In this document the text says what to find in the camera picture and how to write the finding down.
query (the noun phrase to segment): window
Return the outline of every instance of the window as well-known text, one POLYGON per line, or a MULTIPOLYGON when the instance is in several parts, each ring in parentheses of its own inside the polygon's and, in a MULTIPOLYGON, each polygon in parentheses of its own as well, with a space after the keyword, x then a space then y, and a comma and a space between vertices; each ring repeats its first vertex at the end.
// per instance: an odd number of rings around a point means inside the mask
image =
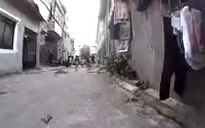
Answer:
POLYGON ((13 49, 16 23, 0 14, 0 48, 13 49))

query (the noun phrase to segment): white building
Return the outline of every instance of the white building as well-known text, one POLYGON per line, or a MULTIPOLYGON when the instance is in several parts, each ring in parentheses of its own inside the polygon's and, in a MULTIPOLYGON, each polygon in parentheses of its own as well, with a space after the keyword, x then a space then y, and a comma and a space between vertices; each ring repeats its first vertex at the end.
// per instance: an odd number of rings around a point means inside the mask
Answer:
POLYGON ((31 0, 0 0, 0 75, 38 64, 42 20, 31 0))

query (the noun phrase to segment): balcony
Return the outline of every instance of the balcony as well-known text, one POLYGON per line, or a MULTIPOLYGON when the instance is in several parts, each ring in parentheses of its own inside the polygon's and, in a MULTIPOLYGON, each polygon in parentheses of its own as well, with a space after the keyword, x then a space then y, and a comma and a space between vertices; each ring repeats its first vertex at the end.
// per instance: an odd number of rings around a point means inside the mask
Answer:
POLYGON ((57 41, 62 37, 62 28, 55 20, 50 21, 48 26, 48 36, 46 37, 47 41, 57 41))

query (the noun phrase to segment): alley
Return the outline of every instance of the alley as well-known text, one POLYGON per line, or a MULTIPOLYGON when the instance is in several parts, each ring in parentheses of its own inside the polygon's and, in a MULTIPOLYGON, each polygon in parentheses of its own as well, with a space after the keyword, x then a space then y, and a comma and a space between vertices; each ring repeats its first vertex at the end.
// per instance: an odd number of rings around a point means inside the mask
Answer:
POLYGON ((0 128, 179 128, 84 68, 1 78, 0 92, 0 128))

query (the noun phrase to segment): person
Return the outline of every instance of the person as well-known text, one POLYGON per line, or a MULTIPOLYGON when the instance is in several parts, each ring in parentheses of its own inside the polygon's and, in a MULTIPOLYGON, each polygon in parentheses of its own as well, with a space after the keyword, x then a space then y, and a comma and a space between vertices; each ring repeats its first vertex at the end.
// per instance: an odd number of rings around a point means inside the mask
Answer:
POLYGON ((49 50, 49 56, 48 56, 48 61, 50 64, 52 64, 52 60, 53 60, 53 53, 52 53, 52 50, 50 49, 49 50))
POLYGON ((76 67, 78 67, 78 65, 79 65, 79 56, 75 56, 75 65, 76 65, 76 67))

